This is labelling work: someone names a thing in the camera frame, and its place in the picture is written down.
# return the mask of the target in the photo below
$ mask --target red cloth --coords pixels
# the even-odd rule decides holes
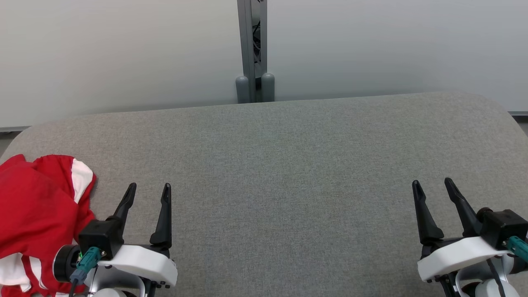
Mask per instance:
[[[95,180],[95,174],[71,156],[48,155],[26,162],[23,155],[16,155],[0,165],[0,260],[22,254],[31,283],[26,292],[20,285],[4,286],[3,297],[69,292],[71,285],[53,276],[53,259],[95,219],[89,209]],[[0,270],[12,268],[6,266]]]

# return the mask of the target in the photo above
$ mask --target gray fabric surface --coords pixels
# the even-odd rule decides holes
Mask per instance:
[[[67,154],[111,215],[131,182],[128,243],[173,189],[176,289],[157,296],[443,296],[420,281],[411,182],[447,237],[444,188],[528,217],[528,137],[497,103],[427,93],[100,114],[31,127],[0,159]],[[512,277],[521,295],[528,275]]]

